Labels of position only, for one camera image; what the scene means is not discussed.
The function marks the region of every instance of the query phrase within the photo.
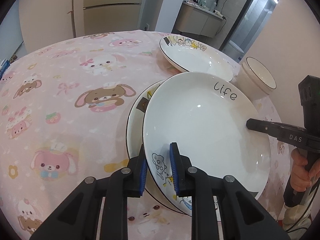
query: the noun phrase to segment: metal screw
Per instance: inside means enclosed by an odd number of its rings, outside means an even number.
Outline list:
[[[121,172],[123,173],[123,174],[128,174],[128,173],[130,173],[130,168],[128,168],[128,167],[125,167],[125,168],[123,168],[122,170],[121,170]]]
[[[92,182],[94,182],[94,177],[86,177],[86,178],[84,179],[84,182],[85,182],[86,184],[91,184]]]
[[[188,168],[188,171],[190,172],[190,173],[196,173],[197,171],[198,171],[198,169],[196,168],[196,167],[189,167]]]
[[[235,181],[235,177],[232,176],[232,175],[227,175],[225,177],[225,179],[226,179],[227,182],[234,182]]]

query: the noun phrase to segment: human hand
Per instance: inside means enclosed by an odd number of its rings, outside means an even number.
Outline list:
[[[291,152],[291,157],[293,159],[293,165],[291,171],[290,185],[294,190],[298,192],[303,192],[307,189],[307,187],[311,187],[319,179],[320,159],[317,160],[313,164],[310,171],[307,172],[304,166],[308,164],[308,160],[299,153],[299,150],[297,148],[295,148]]]

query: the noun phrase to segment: round table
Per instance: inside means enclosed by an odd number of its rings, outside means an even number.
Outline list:
[[[84,178],[101,179],[126,166],[126,122],[134,101],[148,86],[179,73],[159,49],[166,35],[137,30],[79,37],[32,52],[6,71],[0,81],[0,207],[22,239]],[[239,64],[222,55],[237,75]],[[99,102],[113,93],[119,100]],[[269,98],[254,105],[261,119],[281,121]],[[286,144],[270,138],[270,145],[270,176],[259,202],[276,219],[290,161]],[[191,217],[146,191],[128,200],[129,239],[190,234]]]

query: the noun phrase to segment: white ceramic plate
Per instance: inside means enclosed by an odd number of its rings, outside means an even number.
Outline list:
[[[160,40],[164,57],[181,72],[205,72],[225,81],[233,78],[231,66],[214,48],[183,36],[166,36]]]
[[[235,86],[207,73],[186,72],[154,92],[143,121],[143,144],[150,172],[164,195],[191,215],[191,198],[175,195],[169,144],[211,176],[233,175],[261,195],[270,170],[267,134],[246,128],[258,113]]]
[[[140,152],[142,144],[142,124],[144,113],[147,109],[147,104],[152,94],[163,82],[164,80],[161,80],[144,90],[141,95],[138,96],[137,100],[134,102],[130,110],[126,130],[126,144],[129,158],[138,156]],[[163,193],[160,191],[159,187],[153,180],[149,170],[147,172],[145,188],[146,191],[159,203],[173,211],[182,213],[163,195]]]

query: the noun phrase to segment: black cable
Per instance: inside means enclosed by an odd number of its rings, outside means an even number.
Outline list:
[[[226,1],[228,1],[228,0],[225,0],[225,1],[224,1],[224,3],[223,3],[223,5],[222,5],[222,8],[221,8],[221,14],[222,14],[222,9],[223,9],[223,7],[224,7],[224,5],[225,5]]]
[[[292,232],[294,232],[294,231],[297,231],[297,230],[300,230],[300,229],[305,229],[305,230],[308,230],[308,228],[297,228],[297,229],[295,229],[295,230],[292,230],[292,231],[289,231],[289,232],[287,232],[287,233],[292,233]]]
[[[216,33],[214,36],[217,36],[217,35],[221,32],[222,28],[226,25],[227,19],[226,19],[225,17],[224,17],[224,19],[226,20],[225,23],[224,23],[224,25],[221,27],[220,31],[219,31],[218,33]]]
[[[294,228],[294,227],[299,223],[299,221],[303,218],[303,216],[305,215],[305,213],[307,212],[307,210],[308,210],[309,207],[311,206],[311,204],[312,204],[312,202],[313,202],[313,199],[315,198],[315,196],[316,196],[316,194],[317,194],[318,188],[319,188],[319,185],[318,185],[318,187],[316,188],[316,191],[315,191],[315,193],[314,193],[314,195],[313,195],[313,197],[312,197],[312,199],[311,199],[308,207],[306,208],[306,210],[304,211],[304,213],[302,214],[302,216],[297,220],[297,222],[295,222],[292,227],[290,227],[289,229],[286,230],[287,233],[289,233],[289,231],[290,231],[292,228]]]

